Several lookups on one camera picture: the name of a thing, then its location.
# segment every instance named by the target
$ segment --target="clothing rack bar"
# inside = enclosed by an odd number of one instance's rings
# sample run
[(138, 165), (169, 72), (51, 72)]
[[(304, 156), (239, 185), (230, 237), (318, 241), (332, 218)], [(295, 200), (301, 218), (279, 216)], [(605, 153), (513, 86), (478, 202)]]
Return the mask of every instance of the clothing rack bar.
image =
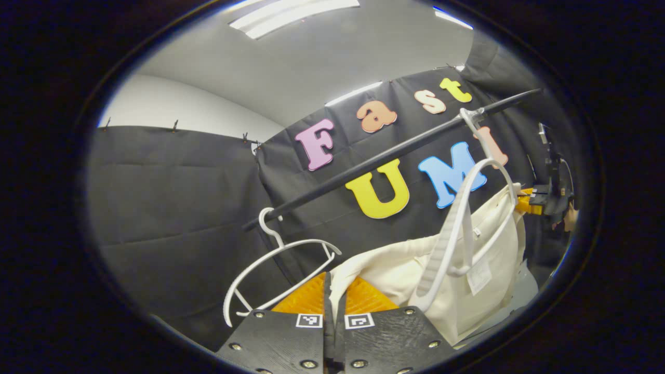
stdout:
[[(481, 115), (482, 117), (485, 117), (490, 114), (494, 114), (506, 108), (509, 108), (521, 102), (525, 98), (540, 92), (542, 92), (542, 89), (535, 89), (521, 94), (517, 94), (515, 96), (511, 96), (509, 98), (505, 98), (503, 100), (499, 100), (487, 106), (481, 107), (475, 110), (474, 113)], [(315, 198), (325, 195), (328, 192), (334, 190), (335, 188), (343, 186), (348, 181), (354, 180), (355, 178), (358, 178), (359, 176), (362, 176), (363, 174), (366, 174), (367, 172), (370, 172), (378, 168), (379, 166), (385, 164), (389, 160), (393, 160), (397, 157), (403, 156), (415, 149), (418, 149), (419, 147), (425, 144), (434, 141), (435, 139), (437, 139), (438, 135), (441, 135), (441, 133), (443, 133), (443, 131), (445, 131), (447, 128), (460, 123), (464, 123), (464, 119), (462, 119), (459, 115), (457, 115), (455, 116), (455, 118), (449, 120), (446, 123), (433, 127), (423, 132), (422, 134), (414, 136), (409, 140), (405, 140), (404, 142), (401, 142), (400, 144), (397, 144), (396, 146), (389, 148), (384, 152), (381, 152), (380, 154), (377, 154), (376, 156), (369, 158), (368, 160), (365, 160), (364, 162), (361, 162), (360, 164), (348, 169), (347, 171), (337, 174), (336, 176), (332, 177), (331, 179), (327, 180), (326, 182), (324, 182), (320, 186), (317, 186), (316, 188), (307, 192), (306, 194), (303, 194), (291, 201), (285, 202), (284, 204), (276, 207), (272, 212), (265, 215), (265, 221), (267, 222), (269, 220), (274, 220), (275, 218), (281, 216), (282, 214), (289, 213), (295, 208), (298, 208), (299, 206), (302, 206), (303, 204), (306, 204), (314, 200)], [(250, 231), (258, 224), (259, 224), (259, 218), (255, 218), (254, 220), (244, 224), (242, 226), (242, 229), (243, 231)]]

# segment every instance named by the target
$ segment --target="plastic hanger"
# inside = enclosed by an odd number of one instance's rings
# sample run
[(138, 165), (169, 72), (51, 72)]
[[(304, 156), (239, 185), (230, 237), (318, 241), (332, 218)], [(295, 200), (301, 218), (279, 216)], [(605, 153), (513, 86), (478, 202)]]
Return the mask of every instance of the plastic hanger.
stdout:
[[(231, 307), (231, 298), (233, 295), (236, 295), (238, 299), (240, 299), (240, 302), (247, 308), (246, 312), (238, 311), (235, 314), (239, 315), (241, 317), (247, 317), (249, 313), (254, 310), (254, 309), (265, 309), (275, 303), (277, 303), (279, 300), (283, 299), (284, 297), (287, 297), (291, 292), (295, 291), (298, 287), (301, 285), (305, 284), (308, 282), (310, 279), (312, 279), (315, 275), (319, 274), (321, 270), (323, 270), (326, 266), (328, 266), (329, 263), (331, 263), (334, 260), (334, 255), (342, 255), (342, 252), (334, 245), (320, 239), (306, 239), (306, 240), (299, 240), (297, 242), (289, 243), (287, 245), (284, 245), (284, 241), (282, 240), (282, 237), (275, 231), (266, 226), (265, 224), (265, 215), (268, 214), (269, 212), (272, 212), (273, 208), (264, 208), (261, 213), (259, 213), (259, 225), (261, 226), (261, 229), (268, 235), (273, 236), (275, 240), (277, 241), (278, 247), (265, 255), (261, 256), (258, 260), (254, 261), (250, 266), (247, 266), (241, 273), (238, 275), (233, 282), (231, 283), (231, 286), (229, 287), (229, 290), (226, 292), (226, 296), (224, 297), (224, 306), (223, 306), (223, 312), (224, 312), (224, 321), (229, 327), (233, 327), (231, 324), (231, 318), (229, 316), (229, 308)], [(237, 290), (238, 285), (240, 282), (245, 279), (245, 276), (249, 274), (252, 270), (254, 270), (258, 265), (262, 264), (269, 258), (273, 257), (274, 255), (283, 252), (285, 250), (288, 250), (289, 248), (293, 248), (296, 246), (300, 246), (301, 244), (308, 244), (308, 243), (321, 243), (321, 246), (323, 247), (323, 250), (326, 253), (326, 256), (328, 260), (323, 263), (323, 265), (319, 266), (318, 269), (312, 272), (312, 274), (308, 275), (305, 279), (301, 280), (298, 284), (294, 285), (293, 287), (289, 288), (287, 291), (284, 291), (282, 294), (279, 296), (273, 298), (272, 300), (268, 301), (267, 303), (264, 303), (260, 305), (259, 307), (252, 308), (249, 303), (245, 300), (245, 298), (240, 294), (240, 291)], [(333, 250), (334, 253), (330, 253), (328, 251), (328, 247)]]
[[(462, 182), (460, 191), (450, 207), (450, 211), (448, 211), (446, 220), (441, 227), (439, 238), (434, 244), (432, 255), (430, 255), (428, 263), (425, 266), (425, 271), (409, 299), (409, 305), (417, 306), (423, 312), (427, 311), (432, 302), (434, 302), (436, 294), (439, 292), (439, 287), (444, 276), (448, 274), (449, 276), (458, 278), (467, 274), (489, 251), (492, 245), (494, 245), (505, 225), (512, 219), (511, 210), (500, 223), (498, 229), (494, 231), (492, 237), (488, 239), (476, 254), (473, 254), (473, 226), (471, 223), (469, 194), (473, 180), (477, 178), (482, 168), (489, 165), (496, 166), (501, 171), (503, 177), (508, 182), (511, 204), (513, 204), (513, 207), (517, 205), (517, 194), (513, 187), (513, 181), (501, 163), (492, 158), (486, 158), (471, 168), (469, 174)], [(451, 266), (450, 262), (458, 242), (460, 230), (462, 230), (464, 241), (464, 264), (461, 268), (456, 268), (455, 266)]]

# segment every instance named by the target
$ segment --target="bag label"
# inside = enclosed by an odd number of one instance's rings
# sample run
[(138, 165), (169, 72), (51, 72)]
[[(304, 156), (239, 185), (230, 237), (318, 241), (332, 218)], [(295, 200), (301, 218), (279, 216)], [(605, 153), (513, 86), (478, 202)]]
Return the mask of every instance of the bag label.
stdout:
[(492, 280), (492, 272), (489, 270), (487, 257), (483, 256), (466, 274), (466, 279), (474, 296)]

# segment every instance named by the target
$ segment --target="screw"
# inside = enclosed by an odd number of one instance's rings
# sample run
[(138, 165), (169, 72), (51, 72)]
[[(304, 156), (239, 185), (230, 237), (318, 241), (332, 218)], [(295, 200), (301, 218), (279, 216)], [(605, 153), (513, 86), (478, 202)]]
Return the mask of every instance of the screw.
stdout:
[(353, 361), (353, 362), (351, 363), (351, 365), (352, 365), (353, 367), (357, 367), (358, 369), (360, 369), (360, 368), (362, 368), (362, 367), (366, 367), (366, 366), (367, 366), (367, 361), (365, 361), (365, 360), (356, 360), (356, 361)]
[(315, 363), (314, 361), (311, 361), (311, 360), (305, 360), (305, 361), (301, 362), (300, 365), (302, 367), (307, 368), (307, 369), (314, 369), (315, 367), (318, 366), (317, 363)]

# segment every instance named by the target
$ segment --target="orange gripper pad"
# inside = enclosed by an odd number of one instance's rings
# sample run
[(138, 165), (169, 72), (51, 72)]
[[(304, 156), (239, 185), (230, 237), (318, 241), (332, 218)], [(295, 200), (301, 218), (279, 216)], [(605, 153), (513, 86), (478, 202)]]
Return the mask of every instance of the orange gripper pad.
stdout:
[(372, 313), (397, 308), (387, 296), (360, 277), (356, 277), (346, 289), (344, 314)]
[(273, 311), (281, 313), (323, 314), (323, 283), (325, 279), (325, 272), (310, 279), (275, 305)]

